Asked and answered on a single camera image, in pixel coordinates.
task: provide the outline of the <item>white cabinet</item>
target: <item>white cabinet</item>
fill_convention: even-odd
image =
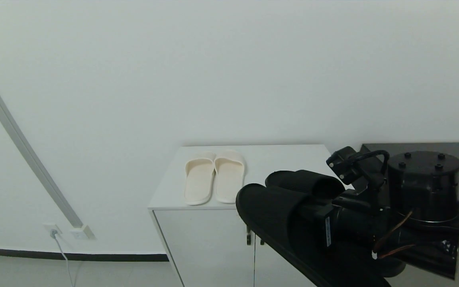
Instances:
[[[255,287],[315,287],[300,271],[295,269],[267,244],[255,241]]]
[[[185,287],[252,287],[254,242],[235,209],[157,210]]]
[[[260,245],[235,204],[184,202],[185,163],[192,155],[224,149],[241,153],[247,163],[244,184],[264,184],[274,171],[307,169],[332,175],[330,153],[323,145],[242,145],[181,147],[148,206],[181,287],[312,287],[297,269],[268,245]]]

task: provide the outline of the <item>handle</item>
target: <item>handle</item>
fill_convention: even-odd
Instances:
[[[246,233],[247,245],[251,245],[251,228],[247,226],[247,233]]]

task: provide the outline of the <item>cabinet door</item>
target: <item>cabinet door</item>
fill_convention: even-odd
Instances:
[[[315,287],[304,274],[260,241],[256,236],[255,287]]]
[[[155,216],[185,287],[253,287],[255,244],[247,244],[235,209],[155,210]]]

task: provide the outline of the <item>label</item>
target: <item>label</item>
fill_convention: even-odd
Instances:
[[[329,247],[332,243],[332,240],[330,239],[330,217],[326,218],[326,242],[327,247]]]

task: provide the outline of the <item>cabinet top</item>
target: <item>cabinet top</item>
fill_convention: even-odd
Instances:
[[[246,171],[244,185],[265,184],[265,178],[274,171],[297,171],[306,169],[320,174],[335,176],[326,165],[330,152],[324,145],[229,145],[213,147],[181,147],[162,177],[159,187],[148,205],[158,209],[236,209],[235,204],[220,203],[212,195],[209,202],[189,206],[184,200],[185,163],[199,152],[214,153],[232,149],[244,156]]]

